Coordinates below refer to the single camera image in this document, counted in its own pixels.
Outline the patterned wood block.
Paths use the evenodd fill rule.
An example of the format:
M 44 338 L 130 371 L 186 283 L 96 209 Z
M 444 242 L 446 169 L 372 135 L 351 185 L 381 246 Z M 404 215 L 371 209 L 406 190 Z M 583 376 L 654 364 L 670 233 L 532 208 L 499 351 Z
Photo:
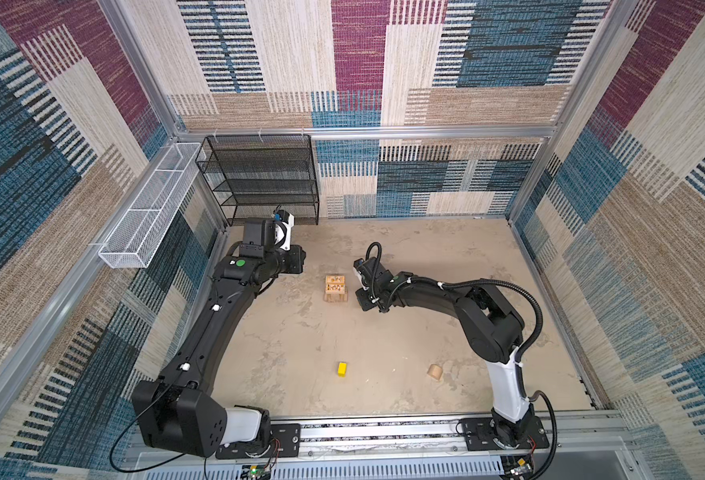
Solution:
M 344 285 L 346 284 L 346 277 L 344 275 L 327 275 L 324 278 L 324 283 L 326 285 Z
M 346 294 L 346 284 L 344 283 L 327 283 L 324 288 L 326 295 L 344 295 Z

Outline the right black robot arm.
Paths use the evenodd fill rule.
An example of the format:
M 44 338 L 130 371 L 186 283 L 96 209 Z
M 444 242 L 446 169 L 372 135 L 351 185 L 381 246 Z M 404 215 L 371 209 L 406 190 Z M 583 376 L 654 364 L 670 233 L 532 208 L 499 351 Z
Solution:
M 523 356 L 544 326 L 542 307 L 530 292 L 496 279 L 445 283 L 410 272 L 394 275 L 375 258 L 358 259 L 354 268 L 362 283 L 356 292 L 362 310 L 418 307 L 458 320 L 470 348 L 487 364 L 496 442 L 516 448 L 528 439 L 535 414 Z

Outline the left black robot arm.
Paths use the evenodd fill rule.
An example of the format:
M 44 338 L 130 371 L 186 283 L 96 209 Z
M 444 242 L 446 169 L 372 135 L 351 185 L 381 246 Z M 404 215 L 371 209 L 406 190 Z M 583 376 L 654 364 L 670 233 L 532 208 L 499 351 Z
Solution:
M 212 398 L 224 352 L 254 300 L 282 274 L 300 274 L 306 252 L 292 243 L 294 216 L 249 219 L 244 236 L 216 268 L 204 309 L 170 363 L 154 381 L 138 382 L 132 406 L 148 447 L 209 458 L 220 448 L 250 455 L 272 446 L 270 414 L 224 407 Z

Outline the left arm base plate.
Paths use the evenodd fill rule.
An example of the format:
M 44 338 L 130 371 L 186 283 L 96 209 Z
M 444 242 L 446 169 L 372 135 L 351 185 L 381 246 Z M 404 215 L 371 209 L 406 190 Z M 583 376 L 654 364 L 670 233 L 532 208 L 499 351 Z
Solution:
M 300 454 L 302 426 L 300 423 L 278 423 L 268 428 L 268 433 L 260 432 L 255 440 L 222 444 L 214 457 L 218 460 L 241 460 L 246 458 L 264 459 L 278 456 L 296 458 Z

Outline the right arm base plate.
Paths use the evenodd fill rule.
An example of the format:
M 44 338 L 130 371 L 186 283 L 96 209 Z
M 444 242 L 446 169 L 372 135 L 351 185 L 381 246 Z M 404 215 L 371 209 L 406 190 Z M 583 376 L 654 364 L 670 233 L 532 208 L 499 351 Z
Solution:
M 467 417 L 459 421 L 456 432 L 464 438 L 469 451 L 527 450 L 537 451 L 551 447 L 551 440 L 543 422 L 537 416 L 525 426 L 515 439 L 498 436 L 498 428 L 492 416 Z

